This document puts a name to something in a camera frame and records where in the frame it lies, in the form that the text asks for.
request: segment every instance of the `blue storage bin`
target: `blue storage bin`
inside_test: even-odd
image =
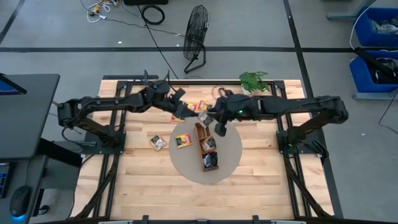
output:
[[[398,47],[398,34],[378,34],[373,30],[371,20],[379,22],[398,17],[398,9],[370,8],[355,25],[359,42],[363,46]]]
[[[367,50],[369,55],[374,58],[393,58],[398,60],[398,52],[388,52],[384,50]],[[350,64],[349,68],[353,74],[356,89],[359,93],[389,93],[398,88],[398,84],[376,84],[373,82],[366,62],[356,57]]]

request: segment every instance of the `wooden table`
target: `wooden table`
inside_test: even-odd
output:
[[[99,96],[114,96],[117,82],[103,80]],[[288,98],[304,97],[300,80],[285,80],[285,85]],[[174,86],[178,87],[187,92],[182,98],[184,101],[214,101],[211,94],[214,85]],[[239,85],[224,87],[242,93]],[[141,88],[135,86],[132,92]],[[111,112],[97,112],[93,119],[109,124],[110,116]],[[253,215],[259,215],[263,220],[293,219],[284,161],[275,136],[276,120],[235,123],[243,144],[238,167],[221,182],[202,185],[178,173],[167,147],[156,152],[149,144],[149,139],[156,134],[168,141],[177,125],[170,118],[171,114],[156,108],[142,114],[127,114],[126,148],[119,161],[112,219],[140,220],[143,215],[149,215],[151,220],[250,220]],[[309,119],[309,114],[293,114],[292,119],[294,125],[300,125]],[[94,156],[81,168],[72,215],[76,215],[95,192],[102,158],[101,155]],[[315,154],[301,154],[300,158],[308,190],[325,211],[333,214],[320,159]],[[296,193],[303,215],[297,188]]]

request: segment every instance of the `potted plant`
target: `potted plant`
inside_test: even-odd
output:
[[[244,72],[239,76],[242,84],[243,94],[249,95],[256,90],[269,91],[269,86],[261,80],[266,72]]]

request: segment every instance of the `concrete floor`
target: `concrete floor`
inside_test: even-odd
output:
[[[86,6],[94,0],[83,0]],[[348,48],[353,21],[328,21],[327,12],[354,9],[361,1],[290,0],[301,47]],[[0,30],[17,7],[18,1],[0,1]],[[170,0],[166,20],[155,29],[184,34],[190,11],[203,4],[211,14],[205,45],[209,47],[294,47],[284,3],[280,0]],[[398,7],[396,0],[379,0],[379,7]],[[137,13],[136,7],[126,6]],[[110,19],[143,25],[121,8],[112,8]],[[183,45],[183,38],[153,32],[161,47]],[[353,44],[358,45],[354,35]],[[89,24],[79,0],[25,0],[9,32],[0,44],[0,72],[6,74],[59,73],[55,101],[95,96],[103,75],[140,75],[143,70],[163,77],[168,66],[158,52],[4,52],[7,48],[60,47],[154,47],[145,29],[99,21]],[[246,70],[264,70],[269,79],[302,79],[295,52],[235,51],[207,52],[207,64],[189,75],[203,78],[238,78]],[[180,78],[187,64],[181,52],[164,52]],[[314,95],[338,95],[346,103],[350,119],[345,124],[324,128],[326,144],[341,207],[345,218],[398,221],[397,136],[377,125],[386,101],[354,101],[354,84],[349,70],[351,53],[304,53]],[[384,124],[398,129],[393,103]],[[43,137],[61,140],[57,119],[49,116]],[[69,132],[71,139],[83,136]],[[71,192],[64,203],[53,203],[47,220],[65,218]]]

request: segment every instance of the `black fan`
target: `black fan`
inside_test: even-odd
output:
[[[206,31],[208,28],[207,9],[200,5],[195,6],[192,10],[188,21],[187,32],[184,41],[184,57],[191,62],[184,69],[185,73],[200,68],[206,64],[206,48],[203,45],[205,41]],[[188,70],[189,66],[198,59],[200,51],[203,49],[203,63]]]

